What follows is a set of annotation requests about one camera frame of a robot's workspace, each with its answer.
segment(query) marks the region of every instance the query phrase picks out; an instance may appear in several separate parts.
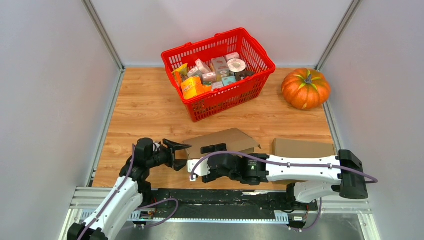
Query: red shopping basket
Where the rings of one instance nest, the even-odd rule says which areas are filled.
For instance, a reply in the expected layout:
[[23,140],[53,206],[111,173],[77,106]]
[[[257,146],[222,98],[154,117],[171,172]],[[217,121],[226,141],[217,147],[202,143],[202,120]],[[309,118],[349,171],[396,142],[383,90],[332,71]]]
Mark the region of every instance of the red shopping basket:
[[[172,71],[186,63],[188,69],[191,69],[196,65],[197,59],[201,59],[209,66],[211,59],[233,52],[240,54],[240,59],[246,62],[246,70],[254,72],[255,75],[229,86],[184,99]],[[214,37],[196,43],[188,42],[163,52],[162,60],[165,63],[166,74],[193,122],[257,98],[270,74],[276,70],[276,65],[268,57],[264,48],[244,28],[218,33]]]

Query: gray wall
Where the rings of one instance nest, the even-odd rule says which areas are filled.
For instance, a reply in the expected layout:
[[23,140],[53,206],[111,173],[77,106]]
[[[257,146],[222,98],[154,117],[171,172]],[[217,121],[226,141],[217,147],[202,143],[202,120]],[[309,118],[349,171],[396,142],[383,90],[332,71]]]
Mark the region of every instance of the gray wall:
[[1,1],[0,29],[0,239],[58,239],[118,69],[81,1]]
[[364,0],[324,66],[346,148],[368,187],[383,240],[422,239],[424,1]]
[[314,66],[351,0],[92,0],[125,65],[243,27],[277,66]]

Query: pumpkin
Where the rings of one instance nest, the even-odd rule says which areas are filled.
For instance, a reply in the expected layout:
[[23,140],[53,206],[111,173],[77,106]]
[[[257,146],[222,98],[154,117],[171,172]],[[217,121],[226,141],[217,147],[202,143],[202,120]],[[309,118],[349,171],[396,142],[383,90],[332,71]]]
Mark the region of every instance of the pumpkin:
[[298,68],[281,84],[284,99],[297,109],[313,109],[325,103],[331,93],[326,77],[316,70]]

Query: pumpkin stem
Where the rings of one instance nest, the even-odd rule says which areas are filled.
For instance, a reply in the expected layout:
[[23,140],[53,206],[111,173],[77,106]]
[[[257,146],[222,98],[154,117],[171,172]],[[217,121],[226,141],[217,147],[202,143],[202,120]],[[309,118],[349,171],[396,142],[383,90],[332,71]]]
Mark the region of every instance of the pumpkin stem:
[[309,74],[309,76],[307,76],[307,78],[305,79],[305,83],[307,84],[311,84],[312,83],[312,74]]

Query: wooden floor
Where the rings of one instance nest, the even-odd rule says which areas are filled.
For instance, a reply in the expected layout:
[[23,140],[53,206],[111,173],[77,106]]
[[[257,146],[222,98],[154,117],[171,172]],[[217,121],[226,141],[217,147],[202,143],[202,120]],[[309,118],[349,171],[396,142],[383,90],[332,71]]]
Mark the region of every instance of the wooden floor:
[[[281,83],[291,68],[272,74],[260,96],[207,119],[192,122],[163,68],[128,68],[106,136],[94,187],[112,187],[138,139],[174,142],[239,128],[261,146],[258,153],[271,153],[274,138],[333,143],[322,108],[297,110],[281,95]],[[189,181],[187,168],[179,172],[166,166],[150,170],[153,188],[284,190],[285,185],[262,183],[249,186],[222,177],[208,184]]]

